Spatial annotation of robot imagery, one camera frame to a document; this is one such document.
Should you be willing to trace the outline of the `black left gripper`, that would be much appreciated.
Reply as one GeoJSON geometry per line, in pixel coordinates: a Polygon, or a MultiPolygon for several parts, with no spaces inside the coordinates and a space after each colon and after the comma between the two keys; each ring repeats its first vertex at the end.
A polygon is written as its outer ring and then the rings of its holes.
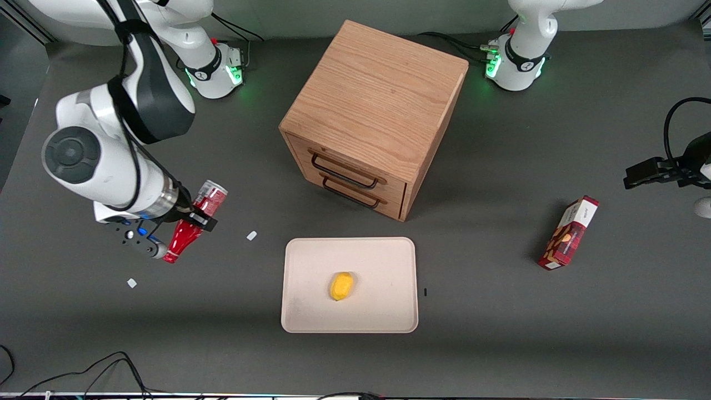
{"type": "MultiPolygon", "coordinates": [[[[675,161],[694,185],[710,187],[709,177],[704,174],[706,171],[709,175],[709,157],[710,132],[691,141],[675,161]]],[[[665,184],[678,180],[671,161],[662,157],[651,157],[625,170],[624,187],[629,190],[645,184],[665,184]]]]}

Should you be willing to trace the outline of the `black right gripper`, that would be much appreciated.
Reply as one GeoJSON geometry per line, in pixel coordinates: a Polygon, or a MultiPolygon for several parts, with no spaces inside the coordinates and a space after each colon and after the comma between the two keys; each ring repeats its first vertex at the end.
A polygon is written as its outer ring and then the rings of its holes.
{"type": "Polygon", "coordinates": [[[164,215],[165,223],[173,223],[186,217],[186,221],[194,226],[197,226],[203,231],[213,231],[218,221],[205,212],[206,195],[199,193],[196,198],[192,199],[191,194],[180,181],[173,181],[177,189],[177,198],[170,210],[164,215]]]}

